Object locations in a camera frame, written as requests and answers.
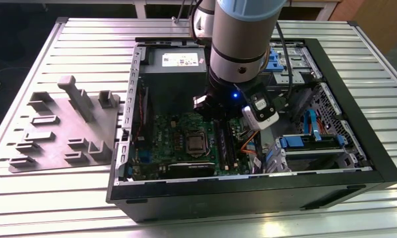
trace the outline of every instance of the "white label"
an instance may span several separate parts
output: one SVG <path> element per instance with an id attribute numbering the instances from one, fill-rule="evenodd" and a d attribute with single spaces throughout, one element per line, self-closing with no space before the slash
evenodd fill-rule
<path id="1" fill-rule="evenodd" d="M 256 101 L 255 102 L 255 105 L 256 105 L 257 110 L 264 109 L 267 107 L 267 101 L 265 101 L 265 99 L 261 99 L 261 100 Z"/>
<path id="2" fill-rule="evenodd" d="M 257 157 L 255 157 L 255 159 L 253 159 L 253 163 L 255 163 L 255 165 L 260 168 L 261 167 L 261 165 L 263 165 L 263 162 L 260 162 L 260 160 L 257 159 Z"/>
<path id="3" fill-rule="evenodd" d="M 199 66 L 197 53 L 167 53 L 163 55 L 163 67 Z"/>

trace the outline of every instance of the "open computer tower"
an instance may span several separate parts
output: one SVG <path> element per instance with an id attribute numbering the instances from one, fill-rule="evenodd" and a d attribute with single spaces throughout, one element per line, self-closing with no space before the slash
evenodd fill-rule
<path id="1" fill-rule="evenodd" d="M 259 141 L 241 118 L 229 121 L 231 139 L 221 141 L 216 122 L 193 112 L 208 49 L 187 38 L 136 40 L 107 192 L 135 221 L 325 208 L 397 183 L 397 168 L 316 39 L 287 40 L 295 96 Z M 287 59 L 277 39 L 271 46 L 259 77 L 279 95 Z"/>

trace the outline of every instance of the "light blue robot arm cap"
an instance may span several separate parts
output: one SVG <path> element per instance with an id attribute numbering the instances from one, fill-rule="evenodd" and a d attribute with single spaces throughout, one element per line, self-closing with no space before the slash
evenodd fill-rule
<path id="1" fill-rule="evenodd" d="M 261 21 L 281 10 L 287 0 L 217 0 L 224 12 L 240 21 Z"/>

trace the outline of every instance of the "green motherboard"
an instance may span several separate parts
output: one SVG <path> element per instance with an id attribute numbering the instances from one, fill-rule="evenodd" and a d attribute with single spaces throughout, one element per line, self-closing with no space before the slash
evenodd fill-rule
<path id="1" fill-rule="evenodd" d="M 243 124 L 237 119 L 232 119 L 229 127 L 235 142 L 239 142 Z M 235 145 L 239 148 L 235 167 L 220 167 L 213 122 L 203 121 L 197 113 L 155 115 L 152 139 L 149 160 L 140 160 L 144 180 L 160 179 L 153 171 L 164 169 L 164 165 L 171 163 L 215 163 L 215 176 L 249 173 L 248 158 L 247 154 L 240 152 L 240 145 Z M 144 152 L 137 151 L 137 154 L 141 159 Z"/>

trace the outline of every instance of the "aluminum table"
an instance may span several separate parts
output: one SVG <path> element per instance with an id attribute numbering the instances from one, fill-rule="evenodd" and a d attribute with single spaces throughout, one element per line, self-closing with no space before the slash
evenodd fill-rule
<path id="1" fill-rule="evenodd" d="M 136 224 L 105 203 L 109 166 L 12 174 L 35 91 L 63 97 L 72 74 L 96 95 L 125 98 L 135 37 L 184 37 L 169 19 L 60 19 L 0 126 L 0 236 L 48 237 L 397 237 L 397 185 L 329 209 Z M 317 38 L 397 165 L 397 72 L 359 27 L 347 22 L 281 21 L 287 38 Z"/>

